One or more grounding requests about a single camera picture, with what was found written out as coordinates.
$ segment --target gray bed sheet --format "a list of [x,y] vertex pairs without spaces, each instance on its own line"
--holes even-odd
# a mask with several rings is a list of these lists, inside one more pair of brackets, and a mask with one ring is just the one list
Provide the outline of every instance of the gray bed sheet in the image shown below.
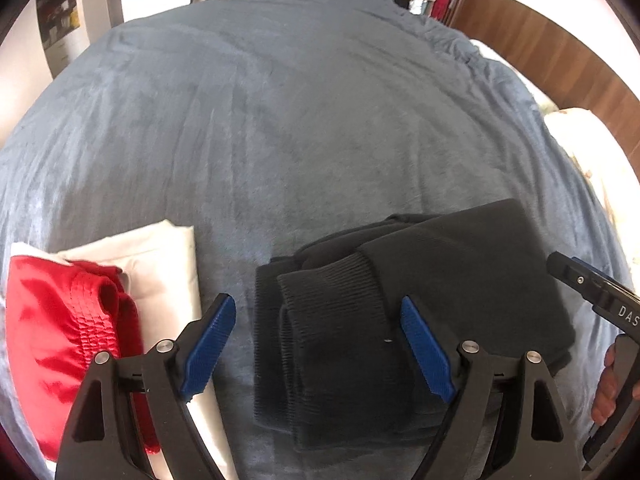
[[[630,283],[531,95],[463,34],[391,0],[204,2],[113,29],[18,124],[0,151],[2,291],[11,242],[57,251],[164,218],[193,225],[203,305],[228,292],[239,309],[214,381],[240,478],[410,478],[423,446],[296,453],[254,424],[254,270],[392,213],[503,198],[545,251]],[[581,441],[616,330],[561,294],[577,340],[557,383]],[[2,424],[46,478],[4,348],[0,367]]]

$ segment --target blue rubber pad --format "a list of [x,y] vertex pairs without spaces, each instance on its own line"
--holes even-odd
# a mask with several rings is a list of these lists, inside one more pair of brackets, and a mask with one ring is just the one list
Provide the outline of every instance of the blue rubber pad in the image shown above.
[[180,396],[186,402],[204,391],[235,324],[236,302],[228,296],[184,363]]
[[402,300],[400,307],[400,326],[429,389],[447,404],[450,403],[456,395],[456,389],[451,381],[449,359],[408,296]]

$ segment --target brown wooden panel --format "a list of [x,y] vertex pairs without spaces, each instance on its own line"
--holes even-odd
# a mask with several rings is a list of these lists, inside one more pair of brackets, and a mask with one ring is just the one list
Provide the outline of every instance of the brown wooden panel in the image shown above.
[[575,36],[515,0],[457,0],[447,25],[490,46],[560,108],[591,110],[640,176],[640,101]]

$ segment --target metal screw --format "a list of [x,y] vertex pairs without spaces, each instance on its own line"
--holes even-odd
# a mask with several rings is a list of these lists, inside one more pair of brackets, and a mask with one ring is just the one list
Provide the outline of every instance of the metal screw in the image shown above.
[[109,352],[98,352],[94,358],[96,364],[103,365],[109,360]]
[[173,347],[174,347],[173,341],[171,341],[170,339],[162,339],[162,341],[156,345],[156,350],[158,350],[161,354],[164,354],[166,352],[171,351]]
[[542,355],[540,355],[535,350],[530,350],[527,352],[527,360],[530,363],[537,365],[540,361],[542,361]]
[[480,351],[480,345],[475,341],[465,341],[462,343],[462,349],[468,354],[477,354]]

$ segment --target folded black garment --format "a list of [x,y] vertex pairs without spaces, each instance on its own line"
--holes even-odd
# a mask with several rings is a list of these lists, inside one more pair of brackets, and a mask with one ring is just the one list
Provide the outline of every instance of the folded black garment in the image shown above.
[[[290,431],[302,449],[401,440],[437,426],[446,406],[425,388],[399,327],[407,295],[460,340],[491,353],[534,349],[556,371],[568,362],[575,333],[515,200],[420,220],[394,218],[328,237],[305,248],[312,257],[297,253],[258,270],[258,291],[271,282],[278,314],[264,316],[258,297],[261,424]],[[318,252],[325,243],[332,250]]]

